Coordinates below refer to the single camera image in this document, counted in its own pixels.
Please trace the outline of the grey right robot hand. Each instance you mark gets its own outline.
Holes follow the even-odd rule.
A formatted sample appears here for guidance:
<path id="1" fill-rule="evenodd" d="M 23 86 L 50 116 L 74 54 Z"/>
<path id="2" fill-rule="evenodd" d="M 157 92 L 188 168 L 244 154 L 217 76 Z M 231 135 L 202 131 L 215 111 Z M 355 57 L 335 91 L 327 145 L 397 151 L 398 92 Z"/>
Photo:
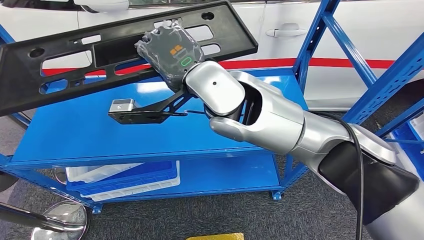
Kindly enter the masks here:
<path id="1" fill-rule="evenodd" d="M 186 73 L 205 61 L 200 44 L 178 21 L 162 21 L 158 27 L 146 31 L 134 47 L 175 93 L 183 88 Z"/>

